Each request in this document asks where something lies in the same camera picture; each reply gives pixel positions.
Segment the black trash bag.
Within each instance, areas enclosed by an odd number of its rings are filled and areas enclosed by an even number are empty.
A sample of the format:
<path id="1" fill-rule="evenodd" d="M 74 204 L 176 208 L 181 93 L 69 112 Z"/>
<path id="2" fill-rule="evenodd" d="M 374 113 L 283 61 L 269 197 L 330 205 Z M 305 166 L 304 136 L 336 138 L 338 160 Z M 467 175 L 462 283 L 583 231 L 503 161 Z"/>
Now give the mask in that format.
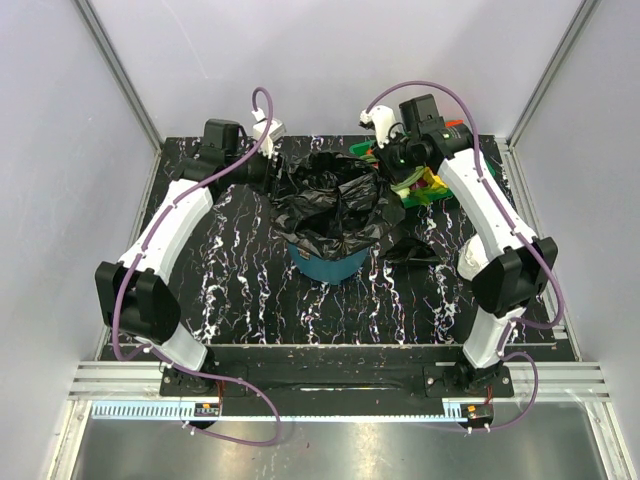
<path id="1" fill-rule="evenodd" d="M 286 161 L 270 204 L 277 234 L 331 261 L 371 246 L 405 218 L 401 198 L 375 167 L 334 151 Z"/>

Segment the teal plastic trash bin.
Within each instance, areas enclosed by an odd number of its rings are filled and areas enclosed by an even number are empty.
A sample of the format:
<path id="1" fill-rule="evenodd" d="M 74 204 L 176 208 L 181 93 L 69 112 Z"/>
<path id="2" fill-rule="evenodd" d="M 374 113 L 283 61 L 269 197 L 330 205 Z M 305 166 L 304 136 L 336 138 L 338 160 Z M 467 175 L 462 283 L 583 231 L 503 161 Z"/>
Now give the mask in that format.
<path id="1" fill-rule="evenodd" d="M 355 275 L 369 256 L 368 248 L 339 260 L 321 259 L 293 244 L 288 244 L 287 249 L 293 263 L 303 275 L 331 285 L 339 285 L 342 281 Z"/>

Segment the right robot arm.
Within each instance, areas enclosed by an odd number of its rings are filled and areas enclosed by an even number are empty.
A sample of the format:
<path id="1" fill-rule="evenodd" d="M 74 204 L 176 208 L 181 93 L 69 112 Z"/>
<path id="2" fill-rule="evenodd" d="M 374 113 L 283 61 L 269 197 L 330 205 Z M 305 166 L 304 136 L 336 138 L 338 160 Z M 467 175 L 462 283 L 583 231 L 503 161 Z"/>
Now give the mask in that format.
<path id="1" fill-rule="evenodd" d="M 415 169 L 438 176 L 473 224 L 487 260 L 472 278 L 478 308 L 463 344 L 465 365 L 455 375 L 469 396 L 491 382 L 517 317 L 546 287 L 558 247 L 540 238 L 515 212 L 488 170 L 473 131 L 465 123 L 448 124 L 431 94 L 400 104 L 400 110 L 376 105 L 363 110 L 362 125 L 373 128 L 373 153 L 382 170 L 398 180 Z"/>

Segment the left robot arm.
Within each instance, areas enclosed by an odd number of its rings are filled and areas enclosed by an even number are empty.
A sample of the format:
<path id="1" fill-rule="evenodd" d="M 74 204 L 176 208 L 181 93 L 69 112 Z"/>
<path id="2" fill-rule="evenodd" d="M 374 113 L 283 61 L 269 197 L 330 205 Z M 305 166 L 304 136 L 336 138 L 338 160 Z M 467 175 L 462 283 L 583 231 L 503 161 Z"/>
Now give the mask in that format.
<path id="1" fill-rule="evenodd" d="M 184 368 L 182 383 L 196 395 L 215 387 L 215 356 L 182 324 L 170 277 L 195 227 L 230 186 L 247 185 L 263 195 L 273 187 L 280 165 L 275 143 L 285 126 L 261 112 L 255 117 L 256 143 L 247 152 L 241 150 L 249 140 L 240 124 L 208 120 L 195 156 L 182 162 L 140 237 L 117 262 L 102 262 L 95 273 L 112 344 L 119 344 L 122 333 L 135 338 L 170 365 Z"/>

